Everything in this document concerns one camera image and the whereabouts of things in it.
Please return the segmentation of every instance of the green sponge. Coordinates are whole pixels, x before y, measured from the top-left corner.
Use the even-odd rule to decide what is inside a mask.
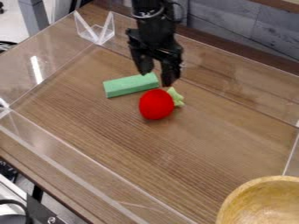
[[[103,82],[107,98],[128,95],[139,91],[159,87],[159,80],[155,73],[134,75],[116,80]]]

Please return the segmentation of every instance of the red fruit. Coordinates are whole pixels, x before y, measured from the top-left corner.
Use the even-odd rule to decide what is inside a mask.
[[[174,98],[162,89],[150,90],[140,98],[139,110],[144,118],[163,119],[174,112]]]

